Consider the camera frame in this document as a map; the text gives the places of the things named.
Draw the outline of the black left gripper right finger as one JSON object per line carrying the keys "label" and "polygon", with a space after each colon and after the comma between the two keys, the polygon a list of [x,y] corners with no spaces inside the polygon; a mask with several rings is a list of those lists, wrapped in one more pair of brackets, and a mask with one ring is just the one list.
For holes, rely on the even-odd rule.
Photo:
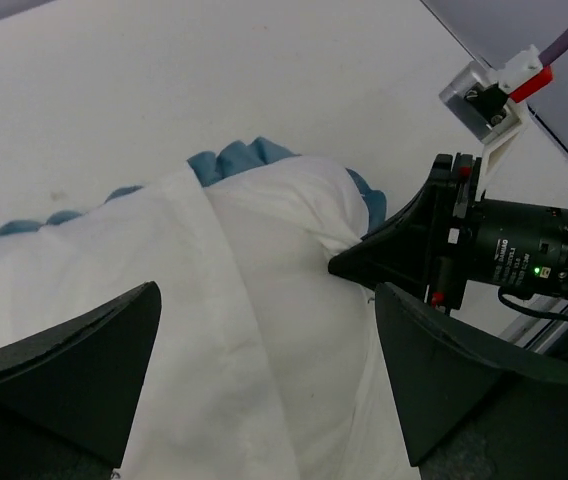
{"label": "black left gripper right finger", "polygon": [[423,479],[568,479],[568,362],[392,284],[375,315],[409,463]]}

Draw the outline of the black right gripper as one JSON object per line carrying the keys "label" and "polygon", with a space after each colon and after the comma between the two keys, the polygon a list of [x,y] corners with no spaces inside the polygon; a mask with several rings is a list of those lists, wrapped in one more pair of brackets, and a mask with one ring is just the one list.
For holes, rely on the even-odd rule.
{"label": "black right gripper", "polygon": [[[472,155],[439,154],[429,177],[452,177],[451,199],[425,184],[399,212],[334,256],[328,272],[374,290],[392,283],[425,302],[457,309],[469,281],[493,285],[501,303],[535,295],[568,300],[568,209],[495,200],[479,189],[482,161]],[[457,231],[434,248],[429,280],[432,216],[444,215],[444,231]]]}

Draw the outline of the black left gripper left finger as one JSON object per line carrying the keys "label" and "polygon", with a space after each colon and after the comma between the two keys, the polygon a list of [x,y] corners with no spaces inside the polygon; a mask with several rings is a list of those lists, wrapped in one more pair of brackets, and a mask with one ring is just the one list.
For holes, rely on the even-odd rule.
{"label": "black left gripper left finger", "polygon": [[148,282],[0,348],[0,479],[110,479],[158,332]]}

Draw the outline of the white pillow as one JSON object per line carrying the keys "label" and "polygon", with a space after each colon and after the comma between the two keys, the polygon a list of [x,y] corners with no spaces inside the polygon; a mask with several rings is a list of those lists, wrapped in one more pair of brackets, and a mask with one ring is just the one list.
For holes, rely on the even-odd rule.
{"label": "white pillow", "polygon": [[162,312],[123,479],[414,479],[371,294],[332,276],[368,209],[293,157],[202,187],[182,167],[0,237],[0,347],[147,281]]}

